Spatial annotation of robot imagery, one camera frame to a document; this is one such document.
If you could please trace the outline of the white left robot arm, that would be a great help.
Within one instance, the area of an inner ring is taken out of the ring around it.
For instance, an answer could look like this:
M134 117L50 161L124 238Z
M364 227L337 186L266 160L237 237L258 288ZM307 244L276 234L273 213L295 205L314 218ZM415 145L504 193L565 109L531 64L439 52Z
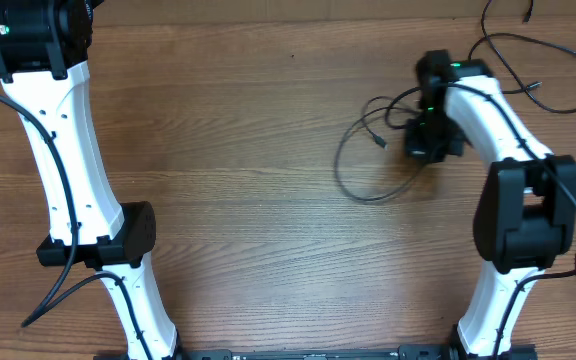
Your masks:
M107 289L129 359L179 359L179 333L152 268L153 207L121 203L92 121L88 50L97 0L0 0L0 103L26 131L49 209L39 262L75 264Z

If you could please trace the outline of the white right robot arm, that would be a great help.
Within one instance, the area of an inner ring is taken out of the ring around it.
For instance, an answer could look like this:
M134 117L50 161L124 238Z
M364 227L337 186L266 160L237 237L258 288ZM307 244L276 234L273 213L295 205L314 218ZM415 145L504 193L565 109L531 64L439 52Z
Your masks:
M524 126L483 61L429 51L415 72L421 113L406 124L406 155L438 163L470 145L487 169L472 227L481 273L440 356L533 359L535 349L512 346L511 335L534 283L571 246L576 161Z

